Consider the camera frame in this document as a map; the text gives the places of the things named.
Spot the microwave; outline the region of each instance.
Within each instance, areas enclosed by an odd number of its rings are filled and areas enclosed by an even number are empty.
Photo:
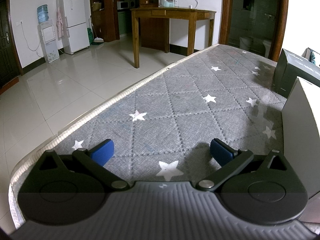
[[[118,7],[118,10],[135,8],[136,1],[135,0],[125,0],[120,2],[118,1],[117,7]]]

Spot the gray mattress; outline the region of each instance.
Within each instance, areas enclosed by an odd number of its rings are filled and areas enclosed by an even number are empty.
[[[45,149],[71,154],[75,146],[90,149],[110,138],[115,153],[105,168],[130,184],[198,182],[220,167],[209,154],[213,138],[255,154],[282,151],[286,99],[270,90],[275,66],[256,54],[215,45],[93,110],[16,167],[9,198],[16,227],[23,223],[16,195]]]

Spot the table drawer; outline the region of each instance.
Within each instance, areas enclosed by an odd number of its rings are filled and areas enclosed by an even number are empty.
[[[165,10],[152,10],[152,16],[165,16]]]

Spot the towel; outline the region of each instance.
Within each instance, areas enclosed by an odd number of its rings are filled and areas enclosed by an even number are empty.
[[[63,21],[61,19],[60,7],[57,8],[57,29],[58,29],[58,38],[61,38],[64,35],[63,31]]]

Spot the wall socket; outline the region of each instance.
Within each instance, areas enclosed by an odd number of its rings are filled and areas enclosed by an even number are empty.
[[[16,25],[19,26],[19,25],[22,24],[22,23],[23,23],[23,21],[20,20],[20,21],[16,22]]]

